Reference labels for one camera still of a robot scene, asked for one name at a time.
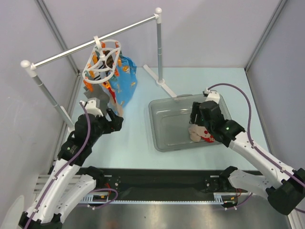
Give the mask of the red reindeer sock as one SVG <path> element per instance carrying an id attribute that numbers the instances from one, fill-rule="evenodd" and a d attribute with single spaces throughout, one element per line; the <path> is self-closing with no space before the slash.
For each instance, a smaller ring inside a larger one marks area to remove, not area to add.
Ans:
<path id="1" fill-rule="evenodd" d="M 116 111 L 117 115 L 120 116 L 120 117 L 123 117 L 123 108 L 118 103 L 114 90 L 111 89 L 111 88 L 108 88 L 108 90 L 109 90 L 110 95 L 112 97 L 112 104 L 113 104 L 113 107 L 115 108 L 115 111 Z"/>
<path id="2" fill-rule="evenodd" d="M 204 126 L 190 125 L 189 129 L 190 139 L 193 142 L 200 142 L 204 140 L 208 143 L 215 142 L 215 138 L 207 131 Z"/>

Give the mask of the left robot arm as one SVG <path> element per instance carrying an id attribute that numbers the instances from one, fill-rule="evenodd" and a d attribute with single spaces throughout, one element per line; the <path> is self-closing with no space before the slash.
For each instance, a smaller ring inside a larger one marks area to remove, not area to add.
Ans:
<path id="1" fill-rule="evenodd" d="M 52 173 L 34 203 L 22 213 L 19 226 L 22 229 L 60 229 L 68 215 L 89 193 L 104 192 L 105 204 L 118 197 L 118 191 L 105 185 L 104 172 L 90 166 L 80 179 L 68 190 L 68 184 L 79 172 L 92 153 L 96 141 L 105 134 L 120 131 L 123 117 L 112 109 L 106 110 L 110 119 L 102 114 L 80 115 L 66 142 L 61 146 Z"/>

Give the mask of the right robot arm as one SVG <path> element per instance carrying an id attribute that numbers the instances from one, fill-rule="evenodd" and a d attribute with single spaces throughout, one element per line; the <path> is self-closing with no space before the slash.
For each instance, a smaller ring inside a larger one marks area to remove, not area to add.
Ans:
<path id="1" fill-rule="evenodd" d="M 224 191 L 240 188 L 268 200 L 279 213 L 289 215 L 305 197 L 305 170 L 295 170 L 254 144 L 248 132 L 234 120 L 225 119 L 215 101 L 193 102 L 190 123 L 204 126 L 217 142 L 232 149 L 260 173 L 261 177 L 229 167 L 220 179 Z"/>

